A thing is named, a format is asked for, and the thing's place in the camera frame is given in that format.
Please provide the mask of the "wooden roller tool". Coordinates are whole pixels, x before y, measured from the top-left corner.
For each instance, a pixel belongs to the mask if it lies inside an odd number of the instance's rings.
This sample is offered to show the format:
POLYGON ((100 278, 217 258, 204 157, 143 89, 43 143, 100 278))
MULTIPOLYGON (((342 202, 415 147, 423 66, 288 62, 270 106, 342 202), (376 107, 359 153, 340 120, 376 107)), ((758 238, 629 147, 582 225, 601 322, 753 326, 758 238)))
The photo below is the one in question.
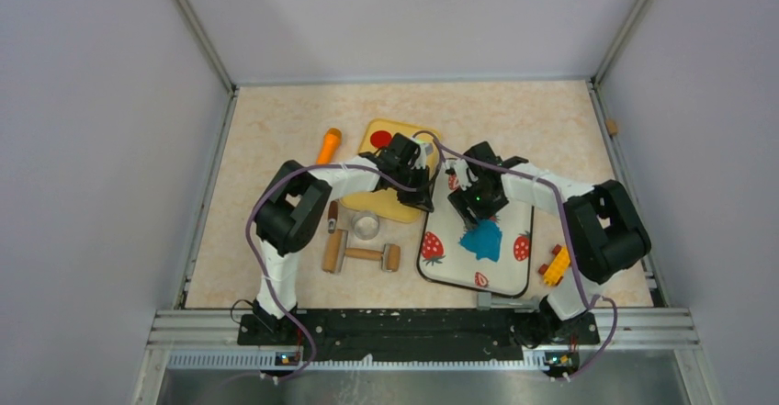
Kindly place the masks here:
POLYGON ((347 258, 379 263, 384 272, 397 272, 401 263, 401 247, 394 243, 386 243, 382 248, 372 250, 348 246, 349 234, 337 229, 332 233, 325 245, 322 255, 322 271, 338 274, 342 271, 347 258))

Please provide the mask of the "brown handled scraper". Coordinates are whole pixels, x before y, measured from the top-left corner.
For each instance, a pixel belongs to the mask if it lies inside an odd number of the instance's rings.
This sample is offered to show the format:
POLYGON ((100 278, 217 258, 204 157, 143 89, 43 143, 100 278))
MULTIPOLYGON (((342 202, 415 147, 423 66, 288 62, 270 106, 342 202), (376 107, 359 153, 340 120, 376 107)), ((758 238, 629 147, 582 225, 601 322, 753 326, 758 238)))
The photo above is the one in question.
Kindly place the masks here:
POLYGON ((334 234, 337 230, 337 220, 339 215, 339 204, 337 200, 330 202, 327 211, 327 231, 334 234))

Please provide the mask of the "white strawberry enamel tray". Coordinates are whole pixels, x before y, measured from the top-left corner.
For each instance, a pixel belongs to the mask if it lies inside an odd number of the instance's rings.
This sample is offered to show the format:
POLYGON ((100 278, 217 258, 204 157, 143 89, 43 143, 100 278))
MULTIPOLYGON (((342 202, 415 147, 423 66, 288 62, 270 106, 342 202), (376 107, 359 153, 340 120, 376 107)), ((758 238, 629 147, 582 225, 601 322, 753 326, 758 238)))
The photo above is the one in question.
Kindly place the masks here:
POLYGON ((426 217, 418 272, 433 283, 507 298, 522 296, 529 285, 534 209, 512 201, 468 229, 447 199, 457 188, 457 179, 449 174, 436 178, 435 210, 426 217))

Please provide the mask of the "blue play dough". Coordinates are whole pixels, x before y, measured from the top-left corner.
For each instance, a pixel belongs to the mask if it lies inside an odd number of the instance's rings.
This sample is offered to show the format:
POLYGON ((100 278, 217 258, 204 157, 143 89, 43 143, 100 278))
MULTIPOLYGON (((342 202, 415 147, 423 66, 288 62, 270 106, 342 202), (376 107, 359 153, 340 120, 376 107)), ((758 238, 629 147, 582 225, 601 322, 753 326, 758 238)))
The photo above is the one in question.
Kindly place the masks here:
POLYGON ((458 244, 475 259, 497 263, 500 259, 502 231, 494 219, 483 219, 476 228, 464 232, 458 244))

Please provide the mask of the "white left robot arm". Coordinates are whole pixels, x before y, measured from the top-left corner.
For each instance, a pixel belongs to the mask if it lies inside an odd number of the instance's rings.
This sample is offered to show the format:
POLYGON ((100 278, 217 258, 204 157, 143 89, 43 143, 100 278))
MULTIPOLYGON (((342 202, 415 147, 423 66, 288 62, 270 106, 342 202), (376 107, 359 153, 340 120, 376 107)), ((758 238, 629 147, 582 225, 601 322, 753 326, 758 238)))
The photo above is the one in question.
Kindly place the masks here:
POLYGON ((361 152, 344 163, 304 166, 289 160, 280 166, 255 203, 244 232, 261 268, 253 313, 268 341, 284 343, 293 335, 299 254, 330 203, 391 189, 403 206, 431 212, 437 170, 429 159, 434 155, 430 141, 396 133, 388 146, 361 152))

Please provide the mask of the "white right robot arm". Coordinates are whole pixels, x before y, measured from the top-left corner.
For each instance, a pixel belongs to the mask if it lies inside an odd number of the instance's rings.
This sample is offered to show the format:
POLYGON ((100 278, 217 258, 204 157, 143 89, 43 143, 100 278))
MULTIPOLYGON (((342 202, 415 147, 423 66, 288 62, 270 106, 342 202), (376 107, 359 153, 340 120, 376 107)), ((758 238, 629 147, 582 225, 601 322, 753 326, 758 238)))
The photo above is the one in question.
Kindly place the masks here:
POLYGON ((552 343, 575 332, 576 320, 602 298, 605 285, 651 250, 649 234, 624 185, 573 180, 518 156, 502 159, 484 141, 445 161, 457 188, 448 199, 474 228, 512 202, 559 218, 570 257, 562 281, 539 302, 538 329, 552 343))

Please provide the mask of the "silver tape roll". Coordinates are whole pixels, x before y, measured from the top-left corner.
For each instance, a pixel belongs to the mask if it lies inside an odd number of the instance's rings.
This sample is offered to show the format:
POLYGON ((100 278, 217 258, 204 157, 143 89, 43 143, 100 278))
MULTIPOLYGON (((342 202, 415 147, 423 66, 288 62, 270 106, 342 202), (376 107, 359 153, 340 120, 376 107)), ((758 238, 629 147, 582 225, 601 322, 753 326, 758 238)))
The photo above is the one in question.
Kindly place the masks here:
POLYGON ((352 231, 361 241, 373 240, 378 236, 379 230, 379 217, 372 211, 359 211, 352 217, 352 231))

